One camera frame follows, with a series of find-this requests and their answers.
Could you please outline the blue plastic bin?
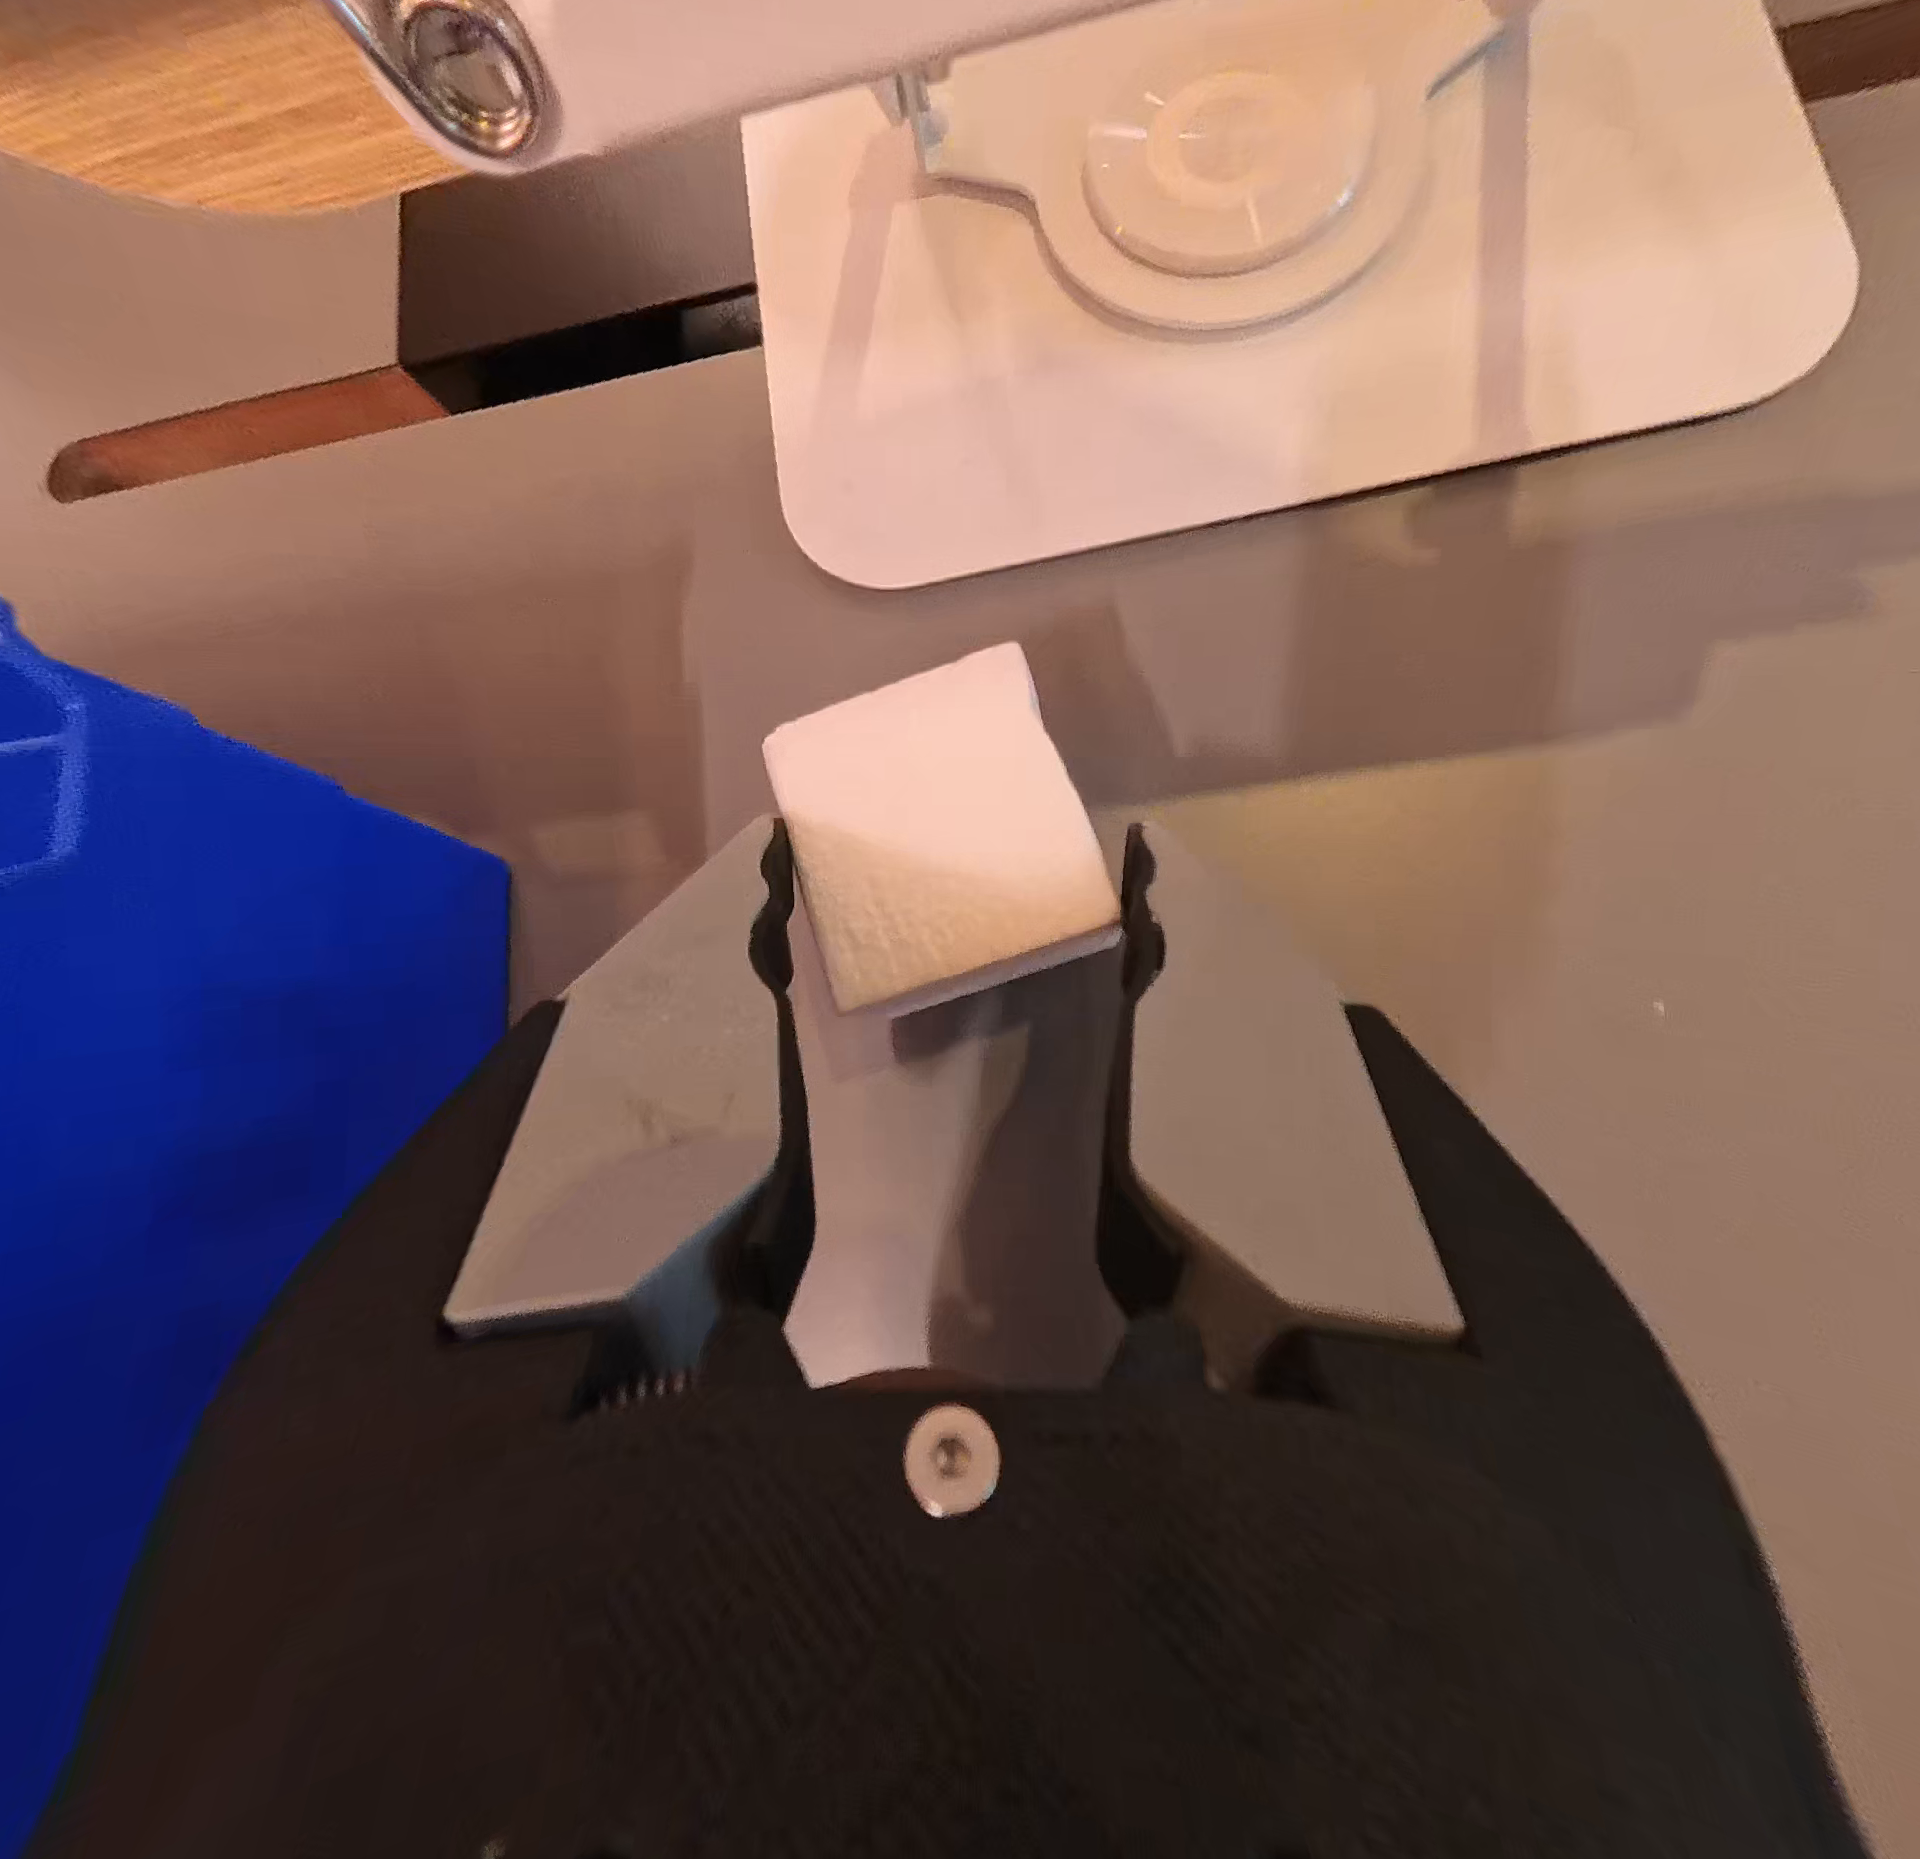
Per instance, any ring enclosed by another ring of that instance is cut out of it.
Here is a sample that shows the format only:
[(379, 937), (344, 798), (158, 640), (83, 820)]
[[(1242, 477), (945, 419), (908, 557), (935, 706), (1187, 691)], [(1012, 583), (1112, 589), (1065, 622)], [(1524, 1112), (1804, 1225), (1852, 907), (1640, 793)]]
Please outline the blue plastic bin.
[(5, 1855), (225, 1367), (508, 1005), (498, 858), (5, 605)]

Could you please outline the white stand with wooden board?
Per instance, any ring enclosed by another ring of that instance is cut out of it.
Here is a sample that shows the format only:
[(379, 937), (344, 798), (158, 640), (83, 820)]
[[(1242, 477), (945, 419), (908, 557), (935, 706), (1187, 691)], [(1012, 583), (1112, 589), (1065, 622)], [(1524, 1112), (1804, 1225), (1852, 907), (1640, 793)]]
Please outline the white stand with wooden board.
[[(59, 503), (379, 355), (376, 233), (745, 139), (762, 345)], [(1765, 0), (5, 0), (5, 593), (48, 632), (904, 599), (1748, 408), (1857, 256)]]

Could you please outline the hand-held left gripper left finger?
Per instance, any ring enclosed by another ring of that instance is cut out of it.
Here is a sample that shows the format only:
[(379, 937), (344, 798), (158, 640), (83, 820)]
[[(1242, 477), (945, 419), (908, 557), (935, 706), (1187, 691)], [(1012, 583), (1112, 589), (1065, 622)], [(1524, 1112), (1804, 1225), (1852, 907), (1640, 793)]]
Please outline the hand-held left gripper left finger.
[(536, 1082), (445, 1295), (455, 1336), (609, 1328), (693, 1372), (772, 1262), (812, 1245), (786, 826), (750, 820), (558, 999)]

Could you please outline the white hard foam cube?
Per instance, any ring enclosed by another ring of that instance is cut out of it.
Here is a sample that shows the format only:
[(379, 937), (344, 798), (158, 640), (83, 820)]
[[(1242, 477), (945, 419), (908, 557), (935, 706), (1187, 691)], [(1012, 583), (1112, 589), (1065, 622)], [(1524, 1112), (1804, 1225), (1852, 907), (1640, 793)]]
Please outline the white hard foam cube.
[(762, 762), (840, 1013), (904, 1018), (1119, 943), (1018, 640), (785, 720)]

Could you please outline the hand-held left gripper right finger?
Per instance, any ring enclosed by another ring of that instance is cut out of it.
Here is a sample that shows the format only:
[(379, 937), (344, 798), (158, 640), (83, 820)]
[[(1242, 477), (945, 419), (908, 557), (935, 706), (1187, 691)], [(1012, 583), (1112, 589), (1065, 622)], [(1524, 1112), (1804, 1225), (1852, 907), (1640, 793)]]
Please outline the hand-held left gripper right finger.
[(1337, 985), (1167, 825), (1114, 844), (1112, 1291), (1186, 1320), (1226, 1393), (1293, 1330), (1458, 1350), (1466, 1313)]

